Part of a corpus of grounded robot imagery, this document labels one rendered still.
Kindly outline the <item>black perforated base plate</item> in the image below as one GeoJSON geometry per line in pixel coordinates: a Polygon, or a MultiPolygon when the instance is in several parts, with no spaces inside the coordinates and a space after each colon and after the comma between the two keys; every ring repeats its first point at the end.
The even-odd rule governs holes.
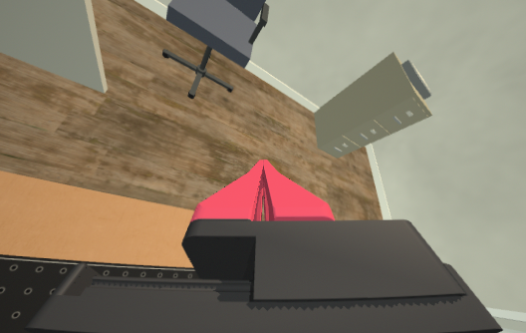
{"type": "Polygon", "coordinates": [[[102,276],[199,279],[192,267],[52,259],[0,254],[0,333],[24,328],[71,269],[86,263],[102,276]]]}

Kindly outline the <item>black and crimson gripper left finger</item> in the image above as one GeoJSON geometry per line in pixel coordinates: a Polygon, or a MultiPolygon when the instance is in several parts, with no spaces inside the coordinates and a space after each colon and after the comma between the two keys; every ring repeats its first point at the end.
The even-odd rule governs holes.
{"type": "Polygon", "coordinates": [[[245,175],[199,203],[192,216],[199,218],[249,218],[262,221],[263,160],[245,175]]]}

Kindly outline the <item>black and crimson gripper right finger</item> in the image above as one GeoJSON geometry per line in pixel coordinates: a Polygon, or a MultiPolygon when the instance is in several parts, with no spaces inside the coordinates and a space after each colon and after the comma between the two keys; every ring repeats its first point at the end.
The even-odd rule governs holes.
{"type": "Polygon", "coordinates": [[[329,205],[263,160],[265,221],[335,220],[329,205]]]}

